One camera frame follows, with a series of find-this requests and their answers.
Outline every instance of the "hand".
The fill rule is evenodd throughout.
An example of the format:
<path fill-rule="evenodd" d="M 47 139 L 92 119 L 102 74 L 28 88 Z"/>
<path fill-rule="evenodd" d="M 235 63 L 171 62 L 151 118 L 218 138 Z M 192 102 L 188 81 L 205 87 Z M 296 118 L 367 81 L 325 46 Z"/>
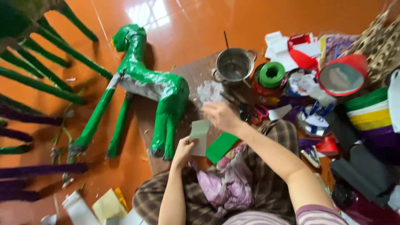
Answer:
<path fill-rule="evenodd" d="M 189 141 L 189 136 L 179 140 L 178 147 L 176 148 L 174 159 L 172 160 L 171 168 L 182 169 L 185 163 L 189 160 L 190 153 L 198 143 L 198 139 Z"/>
<path fill-rule="evenodd" d="M 202 108 L 204 116 L 218 129 L 236 134 L 243 123 L 225 102 L 212 102 Z"/>

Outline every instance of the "orange tile floor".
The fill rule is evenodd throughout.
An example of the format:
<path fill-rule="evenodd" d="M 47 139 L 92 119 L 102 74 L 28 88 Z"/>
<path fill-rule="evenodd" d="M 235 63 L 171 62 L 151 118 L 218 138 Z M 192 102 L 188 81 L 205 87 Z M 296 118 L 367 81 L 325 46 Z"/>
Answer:
<path fill-rule="evenodd" d="M 46 18 L 61 36 L 76 50 L 114 72 L 123 54 L 110 46 L 111 37 L 123 25 L 137 23 L 147 30 L 148 42 L 155 57 L 155 70 L 170 70 L 225 48 L 223 31 L 228 36 L 230 46 L 255 49 L 262 52 L 266 48 L 264 35 L 280 30 L 284 35 L 313 32 L 319 35 L 336 31 L 345 34 L 361 33 L 382 10 L 380 0 L 66 0 L 75 14 L 99 38 L 98 43 L 89 41 L 65 17 L 57 12 L 48 12 Z M 69 56 L 44 40 L 32 35 L 49 51 L 71 60 Z M 75 116 L 68 120 L 67 128 L 76 138 L 88 121 L 100 99 L 107 81 L 82 63 L 72 60 L 71 68 L 62 69 L 34 54 L 60 78 L 76 78 L 69 82 L 78 92 L 86 79 L 89 84 L 83 92 L 87 99 L 84 106 L 75 106 Z M 259 55 L 256 65 L 265 59 Z M 4 62 L 1 66 L 22 74 L 24 71 Z M 0 77 L 0 93 L 23 102 L 48 115 L 60 115 L 68 102 L 49 94 L 41 93 L 14 81 Z M 124 98 L 121 88 L 116 93 L 102 118 L 92 144 L 83 157 L 91 164 L 89 172 L 76 176 L 76 181 L 61 189 L 61 175 L 36 178 L 30 189 L 41 190 L 47 197 L 34 202 L 0 203 L 0 224 L 39 224 L 42 217 L 55 214 L 55 201 L 60 210 L 57 224 L 71 224 L 61 203 L 67 194 L 78 189 L 83 183 L 84 199 L 89 206 L 109 188 L 120 187 L 128 203 L 135 189 L 151 173 L 141 133 L 133 120 L 120 157 L 104 160 L 108 149 L 120 105 Z M 10 128 L 32 134 L 35 138 L 34 150 L 23 155 L 1 155 L 0 167 L 49 164 L 51 162 L 50 141 L 58 131 L 57 127 L 22 124 L 10 121 Z M 68 139 L 62 135 L 58 146 L 66 145 Z M 17 144 L 1 138 L 0 146 Z"/>

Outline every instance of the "stainless steel pot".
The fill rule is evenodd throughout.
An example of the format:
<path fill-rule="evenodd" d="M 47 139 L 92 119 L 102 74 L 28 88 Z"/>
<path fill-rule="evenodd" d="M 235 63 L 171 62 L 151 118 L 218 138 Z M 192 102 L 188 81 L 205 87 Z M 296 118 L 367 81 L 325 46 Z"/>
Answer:
<path fill-rule="evenodd" d="M 255 50 L 244 50 L 242 48 L 228 48 L 222 51 L 216 62 L 216 70 L 211 78 L 218 83 L 234 85 L 243 81 L 247 86 L 246 78 L 250 76 L 257 59 Z"/>

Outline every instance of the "striped shirt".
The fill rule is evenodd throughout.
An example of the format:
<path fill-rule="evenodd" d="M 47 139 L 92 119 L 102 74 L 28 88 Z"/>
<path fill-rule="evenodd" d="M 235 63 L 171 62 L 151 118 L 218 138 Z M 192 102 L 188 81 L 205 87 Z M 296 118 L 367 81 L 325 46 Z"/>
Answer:
<path fill-rule="evenodd" d="M 305 205 L 296 212 L 297 225 L 348 225 L 333 209 Z M 229 218 L 223 225 L 289 225 L 275 214 L 247 211 Z"/>

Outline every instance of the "plaid pants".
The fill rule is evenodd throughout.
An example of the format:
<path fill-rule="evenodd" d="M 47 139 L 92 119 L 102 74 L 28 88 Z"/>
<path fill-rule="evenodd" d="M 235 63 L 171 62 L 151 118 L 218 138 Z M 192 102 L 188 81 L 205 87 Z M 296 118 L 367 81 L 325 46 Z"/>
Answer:
<path fill-rule="evenodd" d="M 300 156 L 297 131 L 291 122 L 271 121 L 258 131 Z M 254 206 L 248 210 L 273 213 L 290 224 L 296 224 L 286 183 L 249 146 L 246 146 L 242 155 L 253 172 Z M 157 175 L 145 181 L 135 193 L 133 207 L 149 225 L 158 224 L 167 181 L 168 172 Z M 182 171 L 182 182 L 186 203 L 186 224 L 221 225 L 229 217 L 240 213 L 229 212 L 224 217 L 217 216 L 216 209 L 207 201 L 201 190 L 193 168 L 188 167 Z"/>

